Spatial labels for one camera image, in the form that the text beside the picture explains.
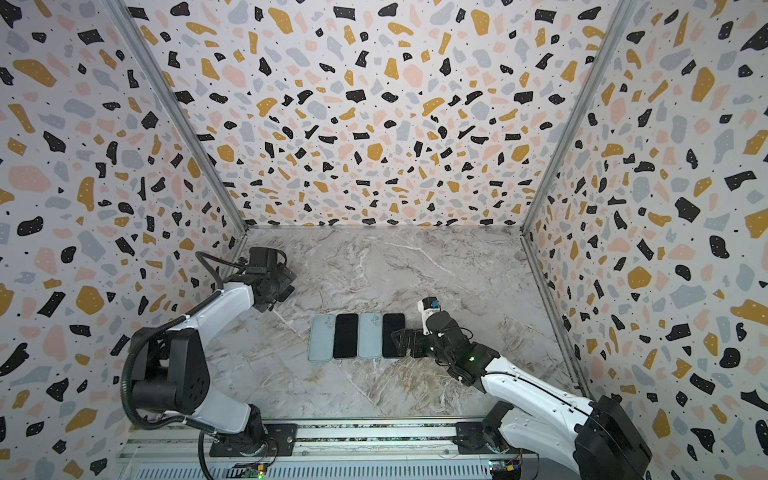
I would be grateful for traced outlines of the black phone blue back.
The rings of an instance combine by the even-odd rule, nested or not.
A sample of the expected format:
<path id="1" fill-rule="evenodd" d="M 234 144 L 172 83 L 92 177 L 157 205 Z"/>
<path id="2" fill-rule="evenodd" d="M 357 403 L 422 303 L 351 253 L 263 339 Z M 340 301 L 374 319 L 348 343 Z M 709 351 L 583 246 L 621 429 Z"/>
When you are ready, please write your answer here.
<path id="1" fill-rule="evenodd" d="M 359 316 L 343 313 L 335 318 L 332 357 L 334 359 L 355 358 L 358 354 Z"/>

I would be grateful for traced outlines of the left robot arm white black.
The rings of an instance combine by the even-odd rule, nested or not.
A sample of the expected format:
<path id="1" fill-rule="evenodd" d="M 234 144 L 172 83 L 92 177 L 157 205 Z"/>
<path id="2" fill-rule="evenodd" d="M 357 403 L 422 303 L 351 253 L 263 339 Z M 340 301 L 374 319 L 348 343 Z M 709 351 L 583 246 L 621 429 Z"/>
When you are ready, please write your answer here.
<path id="1" fill-rule="evenodd" d="M 295 274 L 285 252 L 253 247 L 229 266 L 223 278 L 219 258 L 205 252 L 197 260 L 212 275 L 213 293 L 188 312 L 157 327 L 136 332 L 120 378 L 124 413 L 138 429 L 184 424 L 251 455 L 267 442 L 258 407 L 216 390 L 206 346 L 236 317 L 250 310 L 270 311 L 295 290 Z"/>

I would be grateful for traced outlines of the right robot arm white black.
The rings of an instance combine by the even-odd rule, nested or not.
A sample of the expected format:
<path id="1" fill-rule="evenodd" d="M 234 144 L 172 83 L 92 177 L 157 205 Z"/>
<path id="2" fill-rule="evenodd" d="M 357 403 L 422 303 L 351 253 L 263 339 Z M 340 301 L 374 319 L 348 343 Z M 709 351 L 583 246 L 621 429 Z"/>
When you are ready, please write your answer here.
<path id="1" fill-rule="evenodd" d="M 446 312 L 424 329 L 384 334 L 399 355 L 429 357 L 464 386 L 496 398 L 486 417 L 484 444 L 523 449 L 550 459 L 582 479 L 642 479 L 652 453 L 620 403 L 571 394 L 473 341 Z"/>

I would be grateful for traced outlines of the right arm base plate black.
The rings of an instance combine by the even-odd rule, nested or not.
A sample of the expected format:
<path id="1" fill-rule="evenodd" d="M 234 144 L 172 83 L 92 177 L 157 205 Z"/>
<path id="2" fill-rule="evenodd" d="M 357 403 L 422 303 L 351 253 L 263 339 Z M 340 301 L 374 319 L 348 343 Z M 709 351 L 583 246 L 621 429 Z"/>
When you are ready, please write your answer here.
<path id="1" fill-rule="evenodd" d="M 504 454 L 509 449 L 498 429 L 484 422 L 458 422 L 455 428 L 452 442 L 460 454 Z"/>

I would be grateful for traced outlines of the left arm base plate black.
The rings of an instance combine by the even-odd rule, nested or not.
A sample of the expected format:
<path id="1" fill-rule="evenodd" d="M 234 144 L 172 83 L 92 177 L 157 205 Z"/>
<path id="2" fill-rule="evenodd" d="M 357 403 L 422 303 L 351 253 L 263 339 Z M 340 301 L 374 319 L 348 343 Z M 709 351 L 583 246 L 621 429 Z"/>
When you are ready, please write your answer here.
<path id="1" fill-rule="evenodd" d="M 211 445 L 208 455 L 213 458 L 252 460 L 290 457 L 294 451 L 297 432 L 296 423 L 268 422 L 257 431 L 255 437 L 248 433 L 224 435 L 222 440 Z"/>

